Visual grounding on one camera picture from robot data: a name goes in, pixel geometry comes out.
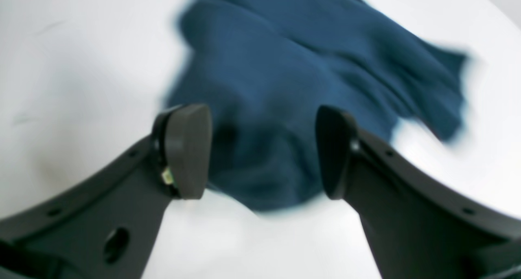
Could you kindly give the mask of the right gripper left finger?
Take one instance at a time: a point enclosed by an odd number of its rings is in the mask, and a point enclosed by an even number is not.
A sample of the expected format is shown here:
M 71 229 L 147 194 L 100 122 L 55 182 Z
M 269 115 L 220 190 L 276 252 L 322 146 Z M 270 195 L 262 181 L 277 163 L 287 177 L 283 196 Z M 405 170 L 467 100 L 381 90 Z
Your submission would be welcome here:
M 211 144 L 207 105 L 164 110 L 106 168 L 1 221 L 2 279 L 141 278 L 169 203 L 201 199 Z

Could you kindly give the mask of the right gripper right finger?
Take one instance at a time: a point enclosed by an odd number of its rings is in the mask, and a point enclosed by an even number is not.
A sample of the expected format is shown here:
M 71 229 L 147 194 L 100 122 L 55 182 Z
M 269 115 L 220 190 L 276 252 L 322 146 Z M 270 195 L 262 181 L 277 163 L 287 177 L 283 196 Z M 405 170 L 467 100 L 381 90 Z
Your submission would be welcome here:
M 384 279 L 519 279 L 521 224 L 432 179 L 355 119 L 323 105 L 324 191 L 359 214 Z

